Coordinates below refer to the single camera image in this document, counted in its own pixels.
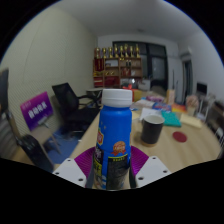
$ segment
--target cup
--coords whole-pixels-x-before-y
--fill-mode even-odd
[[[161,130],[163,128],[164,118],[160,115],[148,115],[142,120],[141,143],[147,147],[156,145]]]

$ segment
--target office chair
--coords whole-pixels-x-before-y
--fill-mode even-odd
[[[52,86],[55,96],[60,104],[60,114],[64,120],[65,126],[62,134],[65,132],[85,132],[99,113],[97,98],[90,95],[77,97],[68,83]],[[92,99],[95,108],[79,109],[79,100],[83,98]]]

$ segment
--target wall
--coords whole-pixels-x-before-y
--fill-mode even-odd
[[[68,82],[77,95],[93,87],[92,60],[96,37],[68,13],[51,6],[31,20],[15,37],[0,69],[9,68],[9,108],[21,135],[29,129],[20,104],[38,93],[54,95],[52,85]],[[61,124],[54,107],[48,119],[52,131]]]
[[[196,91],[196,83],[208,85],[208,93],[216,94],[218,99],[224,99],[224,69],[222,61],[207,35],[198,32],[178,42],[179,49],[189,46],[192,55],[185,59],[191,59],[193,69],[193,91]]]
[[[166,47],[168,58],[168,87],[172,88],[173,85],[173,70],[175,75],[175,83],[178,80],[177,100],[182,98],[183,85],[183,71],[182,64],[179,58],[179,50],[176,42],[169,41],[163,38],[150,36],[150,35],[132,35],[132,34],[118,34],[98,37],[98,47],[110,47],[113,41],[142,41],[146,43],[160,44]]]

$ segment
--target bottle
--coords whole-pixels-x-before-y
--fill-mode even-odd
[[[132,91],[104,89],[97,142],[93,156],[94,184],[120,190],[130,167]]]

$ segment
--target wooden desk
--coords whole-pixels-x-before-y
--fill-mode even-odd
[[[132,114],[135,119],[132,121],[131,145],[139,148],[148,156],[158,156],[171,172],[176,172],[190,165],[215,160],[220,153],[219,142],[204,124],[201,129],[185,124],[181,128],[164,126],[157,145],[152,148],[145,147],[140,143],[142,126],[137,118],[141,111],[134,111]],[[96,145],[98,123],[99,115],[86,131],[70,158],[76,158],[85,150]],[[187,142],[176,142],[172,137],[175,131],[185,133],[188,137]],[[124,189],[130,189],[128,175]]]

